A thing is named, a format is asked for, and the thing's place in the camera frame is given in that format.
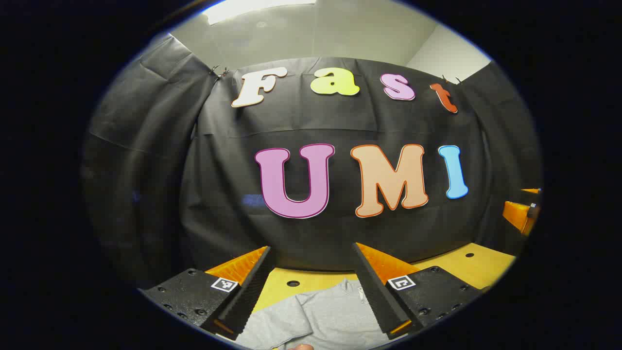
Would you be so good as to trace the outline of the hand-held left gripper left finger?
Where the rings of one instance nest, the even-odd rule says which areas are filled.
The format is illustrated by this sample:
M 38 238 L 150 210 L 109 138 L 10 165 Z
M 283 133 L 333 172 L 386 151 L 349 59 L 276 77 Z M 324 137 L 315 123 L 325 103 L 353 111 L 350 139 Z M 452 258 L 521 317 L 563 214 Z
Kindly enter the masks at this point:
M 140 292 L 182 321 L 236 340 L 246 327 L 275 261 L 272 249 L 263 246 L 209 270 L 186 269 Z

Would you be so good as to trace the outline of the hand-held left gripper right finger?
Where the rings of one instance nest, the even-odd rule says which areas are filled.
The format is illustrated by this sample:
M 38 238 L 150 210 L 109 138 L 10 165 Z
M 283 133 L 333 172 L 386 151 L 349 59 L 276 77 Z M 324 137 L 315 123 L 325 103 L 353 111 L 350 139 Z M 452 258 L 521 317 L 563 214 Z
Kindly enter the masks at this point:
M 355 273 L 367 303 L 390 340 L 420 332 L 483 294 L 439 266 L 418 269 L 358 242 L 352 249 Z

